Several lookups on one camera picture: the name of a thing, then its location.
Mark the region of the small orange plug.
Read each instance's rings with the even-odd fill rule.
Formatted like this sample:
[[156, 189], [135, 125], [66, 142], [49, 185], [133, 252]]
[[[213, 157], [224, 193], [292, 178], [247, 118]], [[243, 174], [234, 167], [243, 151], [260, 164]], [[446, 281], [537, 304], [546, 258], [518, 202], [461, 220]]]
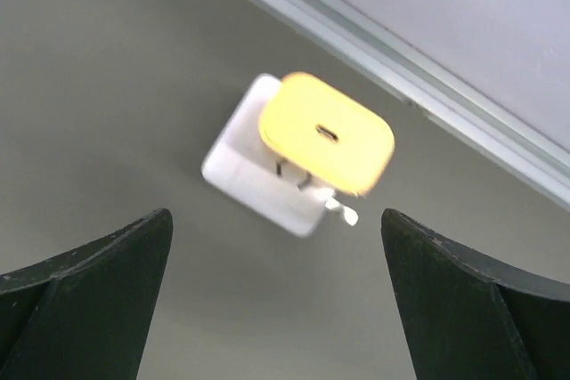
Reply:
[[258, 130], [281, 158], [354, 197], [375, 187], [395, 151], [382, 117], [306, 72], [282, 78]]

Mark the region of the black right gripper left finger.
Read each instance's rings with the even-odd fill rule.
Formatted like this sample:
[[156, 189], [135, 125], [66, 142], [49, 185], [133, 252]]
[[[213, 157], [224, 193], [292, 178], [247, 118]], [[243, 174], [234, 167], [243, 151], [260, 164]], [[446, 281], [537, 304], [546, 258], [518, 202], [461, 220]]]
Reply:
[[173, 237], [161, 208], [1, 276], [3, 379], [135, 379]]

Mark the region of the white cube socket adapter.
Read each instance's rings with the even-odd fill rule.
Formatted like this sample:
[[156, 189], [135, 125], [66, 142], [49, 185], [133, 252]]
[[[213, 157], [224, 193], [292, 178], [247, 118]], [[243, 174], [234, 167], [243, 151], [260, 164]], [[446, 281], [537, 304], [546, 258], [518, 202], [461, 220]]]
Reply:
[[336, 199], [337, 191], [264, 144], [258, 120], [281, 88], [269, 74], [257, 76], [206, 155], [203, 178], [226, 195], [300, 238], [323, 216], [336, 214], [354, 226], [358, 214]]

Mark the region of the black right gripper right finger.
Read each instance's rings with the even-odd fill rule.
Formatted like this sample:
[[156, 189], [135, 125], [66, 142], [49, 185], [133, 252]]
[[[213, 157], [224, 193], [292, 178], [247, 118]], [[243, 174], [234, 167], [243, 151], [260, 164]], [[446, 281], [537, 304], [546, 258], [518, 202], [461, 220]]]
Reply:
[[418, 379], [567, 379], [569, 286], [388, 208], [381, 237]]

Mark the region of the aluminium frame rail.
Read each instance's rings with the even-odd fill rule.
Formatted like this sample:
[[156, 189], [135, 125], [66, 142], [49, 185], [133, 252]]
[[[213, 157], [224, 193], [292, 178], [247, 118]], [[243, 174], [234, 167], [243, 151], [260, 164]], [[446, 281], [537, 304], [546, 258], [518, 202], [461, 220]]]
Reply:
[[569, 207], [568, 150], [344, 0], [250, 1], [545, 197]]

